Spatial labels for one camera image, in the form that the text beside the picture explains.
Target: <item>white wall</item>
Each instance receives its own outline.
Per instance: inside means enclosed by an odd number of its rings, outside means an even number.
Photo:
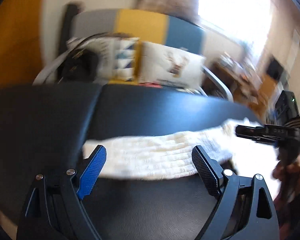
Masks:
[[[85,10],[103,8],[134,8],[137,0],[43,0],[41,50],[44,65],[56,58],[59,33],[64,14],[64,5],[72,1],[81,1]],[[218,32],[206,29],[203,55],[206,66],[219,54],[227,52],[235,60],[241,59],[242,47]]]
[[[272,55],[288,71],[293,66],[295,54],[294,35],[300,35],[300,11],[292,0],[271,0],[272,22],[263,55],[258,63],[258,72],[262,74]]]

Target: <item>hand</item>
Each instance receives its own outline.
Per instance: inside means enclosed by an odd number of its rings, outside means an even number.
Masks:
[[[281,161],[281,154],[283,153],[282,151],[283,150],[279,148],[278,160],[280,160],[280,161],[277,164],[277,166],[274,168],[274,170],[272,172],[272,176],[275,179],[278,179],[280,181],[285,181],[286,172],[289,173],[289,174],[298,174],[298,180],[297,180],[297,183],[296,183],[295,188],[294,188],[294,196],[297,196],[298,194],[300,194],[300,154],[297,157],[297,159],[295,160],[295,162],[288,165],[286,167],[286,169],[284,170],[284,166],[283,166],[283,163]],[[284,205],[285,205],[285,203],[281,200],[281,196],[280,196],[280,193],[279,193],[279,195],[274,200],[275,209],[277,211],[279,211],[279,210],[281,210],[281,208]],[[290,231],[290,223],[289,222],[286,222],[283,225],[281,225],[280,231],[279,231],[280,240],[286,239],[286,237],[290,233],[291,233],[291,231]]]
[[[286,167],[286,171],[289,174],[297,174],[297,173],[299,174],[299,178],[298,178],[297,183],[294,188],[294,195],[296,196],[300,193],[300,154],[294,163],[292,163]],[[282,165],[282,161],[279,161],[277,166],[274,168],[274,170],[272,172],[272,176],[275,179],[278,179],[280,181],[285,181],[286,175],[284,172],[284,166]]]

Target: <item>wooden table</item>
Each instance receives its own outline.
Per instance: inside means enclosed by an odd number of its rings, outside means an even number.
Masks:
[[[247,104],[251,101],[251,96],[258,96],[258,92],[254,86],[243,80],[228,68],[221,66],[218,62],[214,62],[210,70],[229,88],[235,102]],[[208,78],[204,79],[202,89],[209,95],[217,95],[217,87]]]

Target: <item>black seat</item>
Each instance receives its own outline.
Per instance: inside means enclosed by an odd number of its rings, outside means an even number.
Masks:
[[[17,223],[35,174],[47,164],[73,168],[86,139],[196,131],[244,117],[257,121],[245,106],[158,88],[63,84],[2,90],[0,208]],[[84,199],[103,240],[194,239],[215,203],[198,175],[99,178]]]

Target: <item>white fluffy cloth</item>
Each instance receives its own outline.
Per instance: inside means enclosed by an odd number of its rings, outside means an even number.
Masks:
[[[88,140],[83,145],[83,158],[88,158],[97,145],[107,150],[100,177],[115,179],[175,179],[197,173],[191,159],[193,147],[201,145],[210,158],[222,163],[231,159],[239,175],[261,174],[272,198],[279,182],[271,176],[277,164],[272,146],[235,136],[238,125],[259,126],[248,119],[227,120],[221,126],[198,132],[177,132],[165,136],[118,137],[103,141]]]

